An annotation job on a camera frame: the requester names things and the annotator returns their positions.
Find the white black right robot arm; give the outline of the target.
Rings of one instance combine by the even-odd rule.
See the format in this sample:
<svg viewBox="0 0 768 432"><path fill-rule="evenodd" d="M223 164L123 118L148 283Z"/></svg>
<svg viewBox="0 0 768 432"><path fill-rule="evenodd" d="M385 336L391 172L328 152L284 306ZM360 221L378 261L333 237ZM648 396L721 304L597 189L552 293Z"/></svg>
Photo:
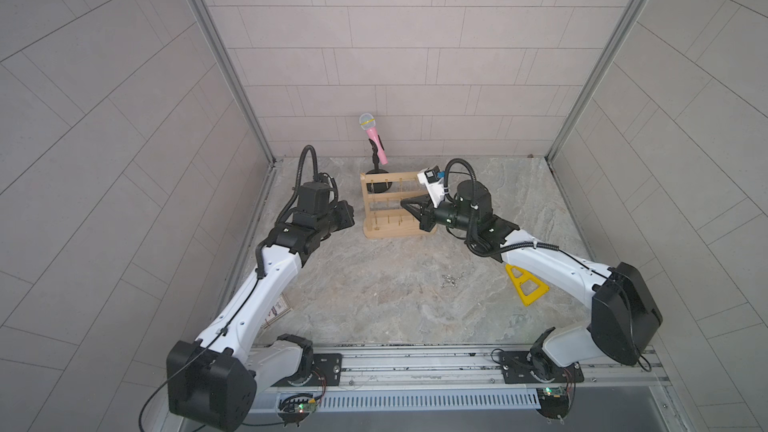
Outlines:
<svg viewBox="0 0 768 432"><path fill-rule="evenodd" d="M459 231L473 255L530 272L589 309L586 322L545 330L519 367L544 383L554 381L559 370L599 356L651 371L644 350L663 316L637 268L577 257L496 215L491 193L464 159L452 159L444 169L424 169L417 179L426 194L405 198L401 206L421 230Z"/></svg>

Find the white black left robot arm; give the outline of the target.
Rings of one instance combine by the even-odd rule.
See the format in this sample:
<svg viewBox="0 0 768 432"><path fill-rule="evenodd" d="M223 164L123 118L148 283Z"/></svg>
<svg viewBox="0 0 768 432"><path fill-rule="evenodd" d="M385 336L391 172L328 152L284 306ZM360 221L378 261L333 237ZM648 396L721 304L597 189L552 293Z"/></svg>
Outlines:
<svg viewBox="0 0 768 432"><path fill-rule="evenodd" d="M273 306L310 255L332 233L352 227L353 207L319 168L295 180L293 193L255 249L256 267L213 322L166 358L170 413L219 431L239 428L256 396L282 380L302 385L315 374L311 340L279 336L250 362L254 341Z"/></svg>

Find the wooden jewelry display stand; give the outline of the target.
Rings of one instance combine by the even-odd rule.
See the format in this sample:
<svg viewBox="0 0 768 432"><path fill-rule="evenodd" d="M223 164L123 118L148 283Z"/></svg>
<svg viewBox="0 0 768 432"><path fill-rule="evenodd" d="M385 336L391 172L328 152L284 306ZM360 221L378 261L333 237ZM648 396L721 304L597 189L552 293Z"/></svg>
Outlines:
<svg viewBox="0 0 768 432"><path fill-rule="evenodd" d="M426 195L417 172L361 174L365 219L363 233L368 239L426 236L435 231L420 229L419 221L400 204L402 199Z"/></svg>

